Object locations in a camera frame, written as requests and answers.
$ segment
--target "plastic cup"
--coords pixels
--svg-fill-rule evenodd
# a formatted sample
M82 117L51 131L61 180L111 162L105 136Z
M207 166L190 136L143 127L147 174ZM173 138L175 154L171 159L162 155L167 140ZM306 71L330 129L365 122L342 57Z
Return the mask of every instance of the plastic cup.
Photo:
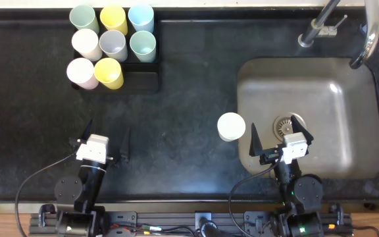
M155 12L148 5L136 5L128 11L128 18L136 31L148 31L153 33L155 29Z
M93 63L85 58L74 59L66 68L68 79L87 90L94 89L99 84L94 72Z
M125 36L118 30L108 30L103 33L99 45L110 58L123 62L128 57Z
M225 142L231 142L245 133L245 121L237 113L225 113L217 121L218 135Z
M95 77L109 89L119 89L124 84L121 66L115 59L104 58L95 65Z
M143 63L151 63L156 59L156 38L150 32L134 33L130 39L130 47Z
M80 5L70 11L70 21L79 30L90 29L99 33L99 23L97 23L96 13L89 5Z
M97 61L102 57L102 50L99 47L99 38L93 30L78 30L72 36L71 44L77 52L91 61Z
M111 5L102 9L100 21L108 30L119 30L125 36L128 33L125 11L118 5Z

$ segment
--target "chrome faucet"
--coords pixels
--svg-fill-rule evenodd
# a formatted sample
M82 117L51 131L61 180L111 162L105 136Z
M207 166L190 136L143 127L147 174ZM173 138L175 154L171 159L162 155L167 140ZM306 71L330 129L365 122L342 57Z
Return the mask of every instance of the chrome faucet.
M362 50L358 53L356 57L353 57L349 66L353 69L359 68L362 64L368 60L375 50L376 44L379 38L379 6L378 0L364 0L365 1L365 11L366 11L366 38L365 45ZM324 26L324 22L327 20L330 13L336 8L340 0L330 0L328 4L321 11L316 19L311 21L310 26L305 34L301 34L298 37L298 42L302 47L310 47L314 43L316 37L322 37L323 32L333 32L332 34L325 34L327 37L334 37L337 32L337 27L328 30Z

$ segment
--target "countertop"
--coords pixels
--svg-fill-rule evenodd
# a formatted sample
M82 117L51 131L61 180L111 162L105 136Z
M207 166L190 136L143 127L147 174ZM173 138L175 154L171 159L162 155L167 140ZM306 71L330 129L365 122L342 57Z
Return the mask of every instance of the countertop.
M305 49L297 37L316 10L159 9L160 91L92 95L73 90L66 77L74 33L68 11L45 11L37 18L33 11L6 11L0 16L0 202L13 201L25 178L67 156L68 138L77 137L92 118L93 132L108 136L114 152L131 129L130 162L109 168L99 202L226 199L233 185L250 175L238 158L238 143L223 142L216 129L221 114L237 111L241 65L256 57L352 57L364 41L358 31L362 12L350 10L335 38L317 39ZM342 14L338 10L329 23ZM379 43L368 65L379 102ZM21 199L53 201L56 181L76 174L79 166L70 159L42 172ZM379 200L379 175L323 182L325 201ZM244 184L235 197L280 200L271 178Z

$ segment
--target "stainless steel sink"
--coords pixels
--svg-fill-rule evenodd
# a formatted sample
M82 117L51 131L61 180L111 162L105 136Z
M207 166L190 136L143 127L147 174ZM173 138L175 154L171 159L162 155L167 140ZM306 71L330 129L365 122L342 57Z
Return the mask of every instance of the stainless steel sink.
M249 156L251 123L264 148L291 133L292 114L315 137L300 158L304 174L372 178L379 173L379 112L372 73L349 59L253 59L238 72L238 113L246 132L239 155L252 174L265 170Z

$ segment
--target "wooden floor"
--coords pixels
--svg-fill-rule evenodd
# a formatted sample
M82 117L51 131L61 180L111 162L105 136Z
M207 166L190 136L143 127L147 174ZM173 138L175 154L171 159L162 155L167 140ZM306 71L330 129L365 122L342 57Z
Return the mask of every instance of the wooden floor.
M29 214L20 215L20 222L26 233L28 233L29 219ZM353 223L356 226L372 225L379 229L379 213L354 213ZM16 220L13 214L0 214L0 237L4 236L21 237L18 233ZM355 231L355 236L375 237L376 235L373 230L360 230Z

